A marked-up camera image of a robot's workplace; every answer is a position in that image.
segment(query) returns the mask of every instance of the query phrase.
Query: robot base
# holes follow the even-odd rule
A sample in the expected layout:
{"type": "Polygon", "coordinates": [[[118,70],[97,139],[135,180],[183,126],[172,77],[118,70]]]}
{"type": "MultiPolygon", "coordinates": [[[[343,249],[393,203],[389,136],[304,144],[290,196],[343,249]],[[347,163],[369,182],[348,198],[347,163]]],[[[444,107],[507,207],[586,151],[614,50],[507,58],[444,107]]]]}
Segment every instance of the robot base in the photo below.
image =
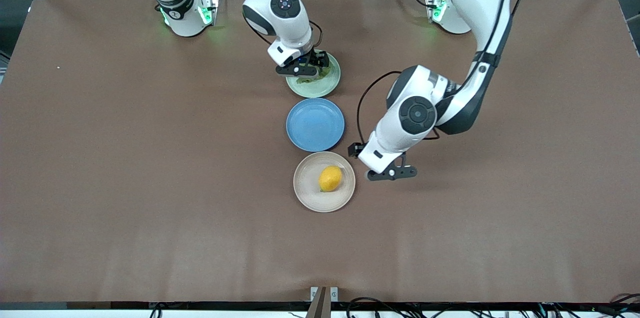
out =
{"type": "Polygon", "coordinates": [[[296,94],[305,98],[320,98],[333,92],[338,86],[340,81],[340,65],[338,60],[333,55],[327,53],[329,56],[329,67],[323,69],[322,74],[318,78],[310,80],[306,78],[288,76],[286,77],[286,84],[296,94]]]}
{"type": "MultiPolygon", "coordinates": [[[[443,3],[441,4],[443,6],[436,10],[427,8],[429,21],[438,24],[442,29],[445,29],[452,34],[464,34],[471,31],[471,28],[469,28],[466,22],[458,14],[455,9],[455,5],[451,4],[451,0],[442,1],[443,3]]],[[[425,0],[425,2],[428,5],[437,5],[438,3],[435,0],[425,0]]]]}
{"type": "Polygon", "coordinates": [[[164,23],[181,37],[193,37],[207,26],[215,24],[218,0],[195,0],[192,8],[181,20],[174,20],[164,13],[164,23]]]}

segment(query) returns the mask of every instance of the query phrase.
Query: lemon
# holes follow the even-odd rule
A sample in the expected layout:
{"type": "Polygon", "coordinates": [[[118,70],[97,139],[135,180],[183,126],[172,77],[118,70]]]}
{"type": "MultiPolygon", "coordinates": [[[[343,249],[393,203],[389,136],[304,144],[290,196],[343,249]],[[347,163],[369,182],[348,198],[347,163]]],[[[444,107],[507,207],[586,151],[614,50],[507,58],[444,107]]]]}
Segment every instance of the lemon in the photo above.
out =
{"type": "Polygon", "coordinates": [[[320,173],[320,177],[318,178],[318,185],[320,185],[321,192],[332,192],[338,185],[340,181],[343,180],[342,170],[335,165],[329,165],[325,168],[322,173],[320,173]]]}

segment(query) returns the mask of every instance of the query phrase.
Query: table surface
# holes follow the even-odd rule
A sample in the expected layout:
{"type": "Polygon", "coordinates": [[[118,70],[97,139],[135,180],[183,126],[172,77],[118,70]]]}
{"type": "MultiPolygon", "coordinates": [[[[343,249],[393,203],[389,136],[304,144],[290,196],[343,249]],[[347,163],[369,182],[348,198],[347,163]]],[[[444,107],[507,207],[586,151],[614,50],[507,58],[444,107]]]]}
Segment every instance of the table surface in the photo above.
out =
{"type": "MultiPolygon", "coordinates": [[[[523,0],[470,131],[329,214],[292,177],[301,98],[245,25],[173,35],[151,0],[34,1],[0,86],[0,300],[608,301],[640,290],[640,60],[617,0],[523,0]]],[[[472,35],[413,0],[304,0],[345,115],[390,70],[462,82],[472,35]]],[[[393,78],[363,104],[366,135],[393,78]]]]}

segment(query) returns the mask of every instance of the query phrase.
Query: plate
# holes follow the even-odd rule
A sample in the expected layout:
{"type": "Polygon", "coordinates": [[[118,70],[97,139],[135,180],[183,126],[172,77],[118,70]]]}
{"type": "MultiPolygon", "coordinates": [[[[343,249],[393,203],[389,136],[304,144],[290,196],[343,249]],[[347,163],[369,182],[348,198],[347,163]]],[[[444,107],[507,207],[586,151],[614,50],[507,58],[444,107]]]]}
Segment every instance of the plate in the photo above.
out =
{"type": "Polygon", "coordinates": [[[304,151],[326,151],[340,141],[345,117],[337,105],[322,98],[304,99],[286,117],[286,134],[304,151]]]}
{"type": "Polygon", "coordinates": [[[293,190],[297,199],[318,213],[329,213],[342,208],[354,194],[355,188],[354,169],[345,158],[334,152],[314,152],[302,159],[293,174],[293,190]],[[318,178],[329,165],[339,167],[343,179],[333,192],[322,193],[318,178]]]}
{"type": "Polygon", "coordinates": [[[329,74],[322,79],[311,81],[310,83],[301,83],[298,77],[290,76],[286,78],[288,87],[294,93],[305,98],[319,98],[333,92],[340,81],[340,65],[333,55],[329,55],[329,74]]]}

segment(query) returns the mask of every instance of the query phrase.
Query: beige plate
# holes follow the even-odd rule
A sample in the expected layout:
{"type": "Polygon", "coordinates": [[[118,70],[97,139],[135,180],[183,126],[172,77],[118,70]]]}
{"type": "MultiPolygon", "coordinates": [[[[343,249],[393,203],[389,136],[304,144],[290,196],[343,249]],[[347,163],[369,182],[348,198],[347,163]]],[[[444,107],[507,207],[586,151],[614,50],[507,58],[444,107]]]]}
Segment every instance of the beige plate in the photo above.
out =
{"type": "Polygon", "coordinates": [[[342,208],[354,194],[356,177],[349,162],[334,152],[320,151],[302,159],[293,174],[293,190],[304,206],[319,213],[342,208]],[[318,186],[320,173],[329,165],[342,170],[342,181],[333,192],[322,193],[318,186]]]}

